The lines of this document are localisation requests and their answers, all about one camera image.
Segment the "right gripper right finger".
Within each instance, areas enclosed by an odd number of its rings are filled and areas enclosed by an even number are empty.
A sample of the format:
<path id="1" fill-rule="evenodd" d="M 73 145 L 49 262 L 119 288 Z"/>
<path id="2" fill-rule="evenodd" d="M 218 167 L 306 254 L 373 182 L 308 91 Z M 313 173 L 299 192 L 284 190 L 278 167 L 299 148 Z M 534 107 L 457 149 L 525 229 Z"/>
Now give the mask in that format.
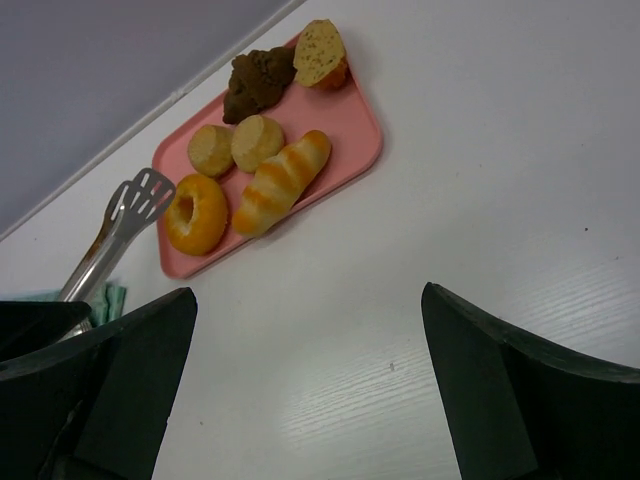
<path id="1" fill-rule="evenodd" d="M 560 346 L 434 283 L 421 310 L 462 478 L 638 478 L 638 369 Z"/>

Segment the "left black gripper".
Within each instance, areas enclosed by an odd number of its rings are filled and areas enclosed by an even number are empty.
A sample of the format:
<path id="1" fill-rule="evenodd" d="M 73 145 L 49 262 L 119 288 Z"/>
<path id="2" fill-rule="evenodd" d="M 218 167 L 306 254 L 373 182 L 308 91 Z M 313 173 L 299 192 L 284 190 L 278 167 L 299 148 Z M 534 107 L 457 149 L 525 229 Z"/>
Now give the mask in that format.
<path id="1" fill-rule="evenodd" d="M 55 343 L 90 313 L 85 302 L 2 301 L 1 361 Z"/>

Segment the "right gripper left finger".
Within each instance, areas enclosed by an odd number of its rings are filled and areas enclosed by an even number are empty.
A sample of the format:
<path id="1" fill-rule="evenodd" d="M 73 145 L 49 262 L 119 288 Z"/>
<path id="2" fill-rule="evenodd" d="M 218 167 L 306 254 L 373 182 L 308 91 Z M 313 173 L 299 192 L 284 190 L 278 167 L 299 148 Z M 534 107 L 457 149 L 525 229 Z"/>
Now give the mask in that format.
<path id="1" fill-rule="evenodd" d="M 178 288 L 1 361 L 2 478 L 151 478 L 195 322 L 196 297 Z"/>

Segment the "metal tongs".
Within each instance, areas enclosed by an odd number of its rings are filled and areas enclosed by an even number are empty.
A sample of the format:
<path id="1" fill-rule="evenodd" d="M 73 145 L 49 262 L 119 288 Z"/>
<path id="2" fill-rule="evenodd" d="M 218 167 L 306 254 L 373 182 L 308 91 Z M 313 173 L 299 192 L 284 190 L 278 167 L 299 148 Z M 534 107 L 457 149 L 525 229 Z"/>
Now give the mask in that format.
<path id="1" fill-rule="evenodd" d="M 90 303 L 133 240 L 156 222 L 176 195 L 176 186 L 153 168 L 123 181 L 105 208 L 96 239 L 62 287 L 62 302 Z"/>

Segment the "orange bagel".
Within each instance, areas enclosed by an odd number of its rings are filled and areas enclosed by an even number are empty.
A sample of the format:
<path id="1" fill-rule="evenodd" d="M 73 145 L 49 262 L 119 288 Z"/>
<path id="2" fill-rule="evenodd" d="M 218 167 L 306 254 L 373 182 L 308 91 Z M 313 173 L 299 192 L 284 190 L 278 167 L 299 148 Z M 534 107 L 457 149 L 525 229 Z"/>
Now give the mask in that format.
<path id="1" fill-rule="evenodd" d="M 212 178 L 193 173 L 178 183 L 164 214 L 164 226 L 176 250 L 202 256 L 218 245 L 228 218 L 228 202 L 221 186 Z"/>

